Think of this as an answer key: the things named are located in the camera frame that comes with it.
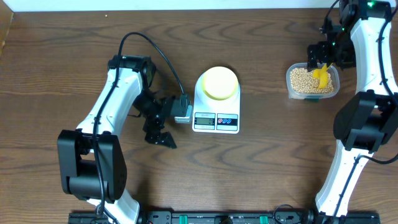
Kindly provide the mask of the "yellow scoop spoon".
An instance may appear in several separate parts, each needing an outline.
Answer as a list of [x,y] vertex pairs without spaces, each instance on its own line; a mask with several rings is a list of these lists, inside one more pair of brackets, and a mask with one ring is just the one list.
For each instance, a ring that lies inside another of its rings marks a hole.
[[324,64],[322,68],[317,68],[313,70],[313,78],[319,81],[318,89],[324,89],[328,84],[328,72],[327,70],[331,67],[331,65]]

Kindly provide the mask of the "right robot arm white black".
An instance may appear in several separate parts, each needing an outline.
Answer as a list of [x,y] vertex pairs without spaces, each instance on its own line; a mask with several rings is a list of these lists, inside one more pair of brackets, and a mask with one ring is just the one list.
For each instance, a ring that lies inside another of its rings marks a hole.
[[355,68],[356,93],[333,123],[335,156],[315,197],[315,209],[302,223],[379,223],[375,212],[351,212],[348,202],[360,173],[397,130],[397,84],[392,71],[389,33],[397,8],[387,1],[337,0],[339,23],[326,17],[326,40],[307,49],[307,66]]

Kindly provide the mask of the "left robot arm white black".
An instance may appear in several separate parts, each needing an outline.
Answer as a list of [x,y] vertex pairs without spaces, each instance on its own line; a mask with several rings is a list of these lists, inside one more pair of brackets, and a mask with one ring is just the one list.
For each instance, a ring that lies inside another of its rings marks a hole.
[[89,115],[57,139],[62,189],[94,205],[94,213],[71,213],[69,223],[138,223],[140,205],[126,190],[127,167],[119,137],[131,107],[145,117],[145,140],[172,149],[163,133],[173,98],[156,100],[149,90],[156,67],[149,57],[114,56],[108,78]]

